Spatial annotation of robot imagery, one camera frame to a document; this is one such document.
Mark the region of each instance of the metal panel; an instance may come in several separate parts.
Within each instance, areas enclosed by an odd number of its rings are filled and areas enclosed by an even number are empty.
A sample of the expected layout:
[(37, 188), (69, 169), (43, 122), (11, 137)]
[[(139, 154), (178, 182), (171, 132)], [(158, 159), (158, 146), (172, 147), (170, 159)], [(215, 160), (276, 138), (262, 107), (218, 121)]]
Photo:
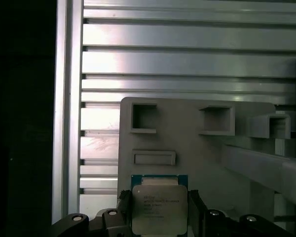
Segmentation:
[(119, 130), (119, 107), (81, 109), (81, 130)]
[(292, 34), (290, 29), (272, 28), (85, 24), (83, 45), (296, 51), (296, 30)]
[(82, 10), (83, 1), (74, 0), (70, 85), (68, 213), (77, 213), (79, 211)]
[(186, 93), (186, 92), (82, 92), (81, 100), (84, 102), (120, 102), (125, 97), (148, 98), (180, 98), (198, 100), (229, 100), (247, 102), (269, 102), (275, 105), (293, 105), (295, 95), (264, 95), (242, 93)]
[(198, 52), (84, 52), (85, 74), (295, 78), (296, 56)]
[(68, 81), (70, 68), (65, 65), (70, 60), (71, 9), (66, 0), (57, 3), (57, 39), (55, 68), (55, 107), (53, 143), (53, 194), (52, 224), (67, 214), (67, 149), (68, 149)]
[(295, 116), (296, 4), (81, 2), (58, 3), (53, 222), (116, 199), (126, 96), (270, 102)]
[(117, 189), (117, 177), (115, 178), (80, 178), (80, 188), (82, 189)]
[(91, 20), (107, 20), (113, 19), (116, 21), (134, 21), (147, 20), (147, 21), (169, 21), (169, 22), (214, 22), (214, 23), (250, 23), (250, 24), (269, 24), (269, 25), (296, 25), (296, 14), (287, 12), (255, 12), (252, 14), (250, 11), (241, 11), (233, 9), (231, 11), (219, 11), (210, 9), (176, 9), (175, 11), (162, 11), (161, 9), (85, 9), (84, 17)]
[(86, 8), (199, 10), (257, 13), (296, 13), (296, 4), (199, 0), (84, 0)]
[(80, 212), (88, 215), (89, 219), (92, 220), (100, 210), (115, 208), (116, 202), (116, 194), (80, 195)]
[(112, 161), (118, 159), (118, 134), (97, 134), (96, 137), (81, 137), (80, 146), (81, 159)]
[(80, 174), (84, 176), (111, 176), (117, 177), (117, 166), (113, 165), (82, 165)]

